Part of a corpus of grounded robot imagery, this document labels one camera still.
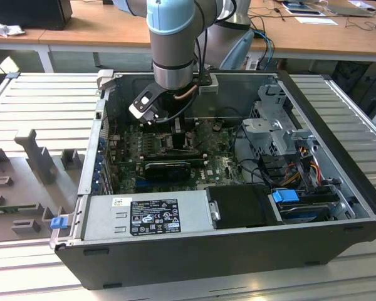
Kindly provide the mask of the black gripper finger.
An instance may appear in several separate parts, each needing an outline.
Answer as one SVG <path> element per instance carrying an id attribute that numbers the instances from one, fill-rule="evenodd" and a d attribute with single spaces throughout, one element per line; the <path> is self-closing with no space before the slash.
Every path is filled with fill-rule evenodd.
<path id="1" fill-rule="evenodd" d="M 172 124 L 172 145 L 174 149 L 182 149 L 185 144 L 185 130 L 180 118 L 176 118 Z"/>

